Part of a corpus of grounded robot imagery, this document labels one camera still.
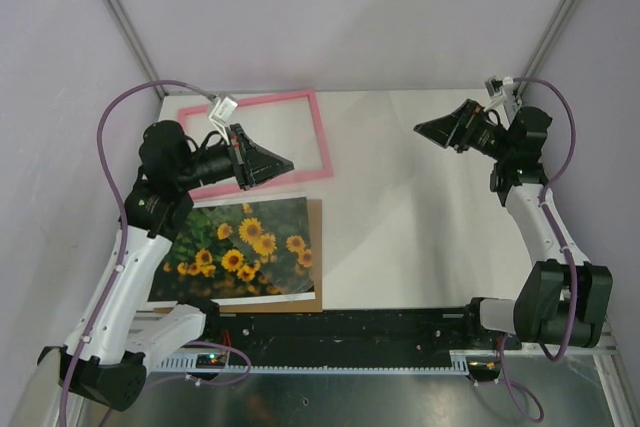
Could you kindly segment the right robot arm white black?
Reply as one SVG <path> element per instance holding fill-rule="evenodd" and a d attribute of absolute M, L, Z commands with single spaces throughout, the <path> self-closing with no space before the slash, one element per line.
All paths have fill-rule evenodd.
<path fill-rule="evenodd" d="M 593 348 L 601 337 L 613 277 L 581 251 L 555 206 L 540 162 L 551 117 L 522 107 L 508 126 L 468 99 L 451 114 L 415 125 L 417 134 L 458 153 L 474 149 L 494 167 L 490 189 L 511 215 L 532 268 L 514 300 L 475 298 L 477 312 L 461 323 L 463 340 L 484 348 L 497 332 L 539 345 Z"/>

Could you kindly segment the pink wooden picture frame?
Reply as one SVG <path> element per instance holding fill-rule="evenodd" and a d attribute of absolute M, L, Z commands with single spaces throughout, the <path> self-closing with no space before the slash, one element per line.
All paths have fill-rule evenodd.
<path fill-rule="evenodd" d="M 294 170 L 267 182 L 261 188 L 304 183 L 334 175 L 330 150 L 316 92 L 312 89 L 240 96 L 230 123 L 239 122 L 258 144 L 294 163 Z M 203 140 L 212 125 L 208 104 L 197 95 L 171 96 L 163 104 L 163 115 L 178 120 L 185 132 Z M 234 181 L 223 181 L 193 191 L 195 200 L 235 195 Z"/>

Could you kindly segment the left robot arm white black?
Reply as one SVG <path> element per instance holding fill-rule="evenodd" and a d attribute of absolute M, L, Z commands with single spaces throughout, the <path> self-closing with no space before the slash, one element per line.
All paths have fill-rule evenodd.
<path fill-rule="evenodd" d="M 118 196 L 120 228 L 98 287 L 75 329 L 60 347 L 58 425 L 75 394 L 113 411 L 128 409 L 150 370 L 184 345 L 207 347 L 221 334 L 220 310 L 210 300 L 185 298 L 136 335 L 129 333 L 150 293 L 161 261 L 193 209 L 191 190 L 233 179 L 243 190 L 293 170 L 292 161 L 253 142 L 238 124 L 214 145 L 192 149 L 176 121 L 152 124 L 139 148 L 141 165 L 132 191 Z"/>

